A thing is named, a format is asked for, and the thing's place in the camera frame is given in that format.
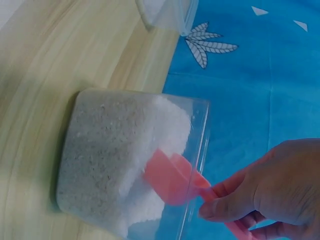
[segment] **finger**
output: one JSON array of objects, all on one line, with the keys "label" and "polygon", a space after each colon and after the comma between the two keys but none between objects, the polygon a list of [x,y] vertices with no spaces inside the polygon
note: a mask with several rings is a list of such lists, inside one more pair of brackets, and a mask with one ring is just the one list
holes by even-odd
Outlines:
[{"label": "finger", "polygon": [[299,227],[286,224],[283,222],[275,222],[271,225],[260,227],[251,231],[252,235],[259,240],[270,240],[277,238],[299,238]]},{"label": "finger", "polygon": [[255,225],[263,222],[266,220],[265,216],[263,216],[260,212],[258,211],[253,211],[240,219],[239,221],[245,226],[247,229],[250,229],[254,227]]},{"label": "finger", "polygon": [[249,181],[243,183],[231,194],[204,203],[200,217],[212,222],[232,222],[242,219],[255,210],[254,195],[256,187]]},{"label": "finger", "polygon": [[254,166],[267,162],[269,159],[273,158],[275,153],[275,149],[271,149],[268,153],[266,153],[263,157],[259,158],[257,161],[251,163],[247,167],[241,169],[236,172],[231,177],[227,178],[223,182],[220,182],[212,187],[212,190],[219,197],[225,197],[232,192],[234,192],[244,181],[247,172],[252,169]]}]

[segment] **hand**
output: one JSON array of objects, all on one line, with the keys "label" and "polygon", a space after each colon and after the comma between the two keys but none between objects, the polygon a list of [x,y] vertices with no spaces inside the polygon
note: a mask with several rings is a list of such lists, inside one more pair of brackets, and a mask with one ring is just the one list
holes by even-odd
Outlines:
[{"label": "hand", "polygon": [[219,196],[199,215],[212,222],[240,220],[259,240],[320,240],[320,139],[286,141],[213,187]]}]

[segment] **white powder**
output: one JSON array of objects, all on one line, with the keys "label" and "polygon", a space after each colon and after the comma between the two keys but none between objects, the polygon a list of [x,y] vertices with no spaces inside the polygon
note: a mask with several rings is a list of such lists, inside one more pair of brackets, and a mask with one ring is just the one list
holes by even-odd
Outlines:
[{"label": "white powder", "polygon": [[157,148],[182,154],[190,130],[190,116],[163,96],[81,92],[62,153],[60,208],[121,237],[160,219],[165,203],[142,179],[145,165]]}]

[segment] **white triangle print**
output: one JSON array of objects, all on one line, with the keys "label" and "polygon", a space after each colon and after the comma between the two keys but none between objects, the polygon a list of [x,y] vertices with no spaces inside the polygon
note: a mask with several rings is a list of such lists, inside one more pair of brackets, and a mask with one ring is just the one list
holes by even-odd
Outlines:
[{"label": "white triangle print", "polygon": [[257,16],[261,16],[261,15],[265,15],[268,14],[269,12],[260,8],[257,8],[255,6],[251,6],[252,10],[254,11],[255,15]]},{"label": "white triangle print", "polygon": [[308,25],[301,21],[293,20],[296,24],[298,24],[301,28],[303,28],[306,32],[308,32]]}]

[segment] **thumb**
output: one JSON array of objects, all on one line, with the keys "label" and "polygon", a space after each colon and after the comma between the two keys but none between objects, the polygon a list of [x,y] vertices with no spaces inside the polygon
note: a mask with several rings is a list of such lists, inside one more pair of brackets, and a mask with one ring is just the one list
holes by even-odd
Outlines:
[{"label": "thumb", "polygon": [[199,216],[212,222],[233,222],[255,210],[256,188],[246,180],[231,194],[205,202],[199,209]]}]

